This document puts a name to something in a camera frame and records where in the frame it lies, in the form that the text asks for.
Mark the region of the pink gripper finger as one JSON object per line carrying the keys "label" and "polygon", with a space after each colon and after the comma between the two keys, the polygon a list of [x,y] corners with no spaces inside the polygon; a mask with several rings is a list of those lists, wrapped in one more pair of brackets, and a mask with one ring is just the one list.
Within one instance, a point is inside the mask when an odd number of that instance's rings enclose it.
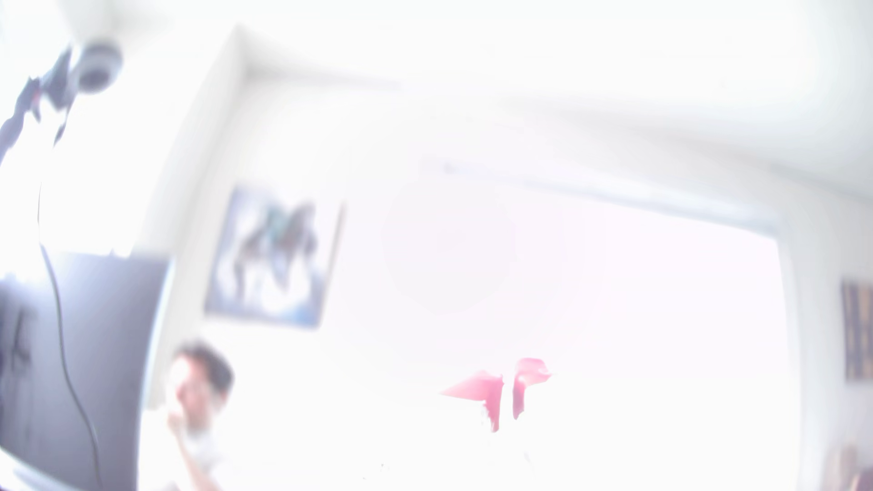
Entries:
{"label": "pink gripper finger", "polygon": [[503,376],[479,371],[442,390],[442,396],[482,403],[490,431],[498,431],[503,390]]}
{"label": "pink gripper finger", "polygon": [[521,358],[516,363],[512,382],[512,417],[519,418],[526,408],[526,392],[552,377],[551,370],[540,358]]}

